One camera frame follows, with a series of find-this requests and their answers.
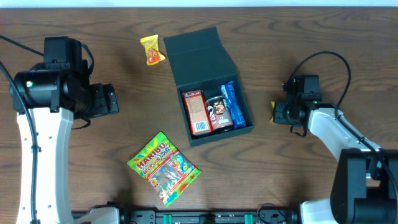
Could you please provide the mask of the yellow orange snack packet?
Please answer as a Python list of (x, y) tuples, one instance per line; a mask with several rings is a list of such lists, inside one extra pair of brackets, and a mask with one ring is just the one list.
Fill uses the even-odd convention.
[(270, 119), (270, 122), (274, 122), (274, 120), (275, 120), (275, 104), (276, 104), (276, 102), (275, 101), (271, 101), (271, 106), (272, 106), (272, 116), (271, 116), (271, 119)]

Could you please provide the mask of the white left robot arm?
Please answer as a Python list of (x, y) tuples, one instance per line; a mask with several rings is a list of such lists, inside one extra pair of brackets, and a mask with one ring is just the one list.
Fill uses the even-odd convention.
[(120, 223), (116, 207), (74, 218), (68, 196), (68, 147), (75, 119), (118, 113), (112, 84), (91, 84), (71, 70), (15, 76), (14, 109), (22, 141), (18, 223)]

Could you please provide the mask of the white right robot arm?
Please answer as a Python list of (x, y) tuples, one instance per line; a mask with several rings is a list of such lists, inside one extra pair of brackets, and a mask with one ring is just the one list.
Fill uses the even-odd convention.
[(301, 223), (397, 223), (397, 151), (363, 136), (331, 103), (272, 102), (272, 122), (302, 126), (338, 162), (329, 197), (300, 205)]

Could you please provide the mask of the dark snack can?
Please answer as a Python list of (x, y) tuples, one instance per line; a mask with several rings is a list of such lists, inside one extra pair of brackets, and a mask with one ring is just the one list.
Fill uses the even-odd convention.
[(213, 134), (225, 133), (233, 130), (229, 106), (219, 90), (207, 90), (205, 94), (205, 106), (210, 120)]

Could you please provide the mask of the blue cookie pack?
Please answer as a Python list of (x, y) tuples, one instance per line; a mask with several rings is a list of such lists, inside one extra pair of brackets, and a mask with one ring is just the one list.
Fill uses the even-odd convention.
[(228, 104), (234, 128), (245, 128), (246, 120), (244, 119), (243, 112), (241, 111), (236, 98), (234, 81), (230, 81), (224, 85), (220, 85), (218, 88), (221, 90), (221, 93)]

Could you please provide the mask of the red cardboard carton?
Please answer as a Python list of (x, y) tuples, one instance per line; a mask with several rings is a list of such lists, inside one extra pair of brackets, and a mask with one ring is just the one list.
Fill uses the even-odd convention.
[(188, 114), (190, 131), (193, 136), (210, 134), (213, 128), (207, 115), (202, 90), (182, 93), (183, 102)]

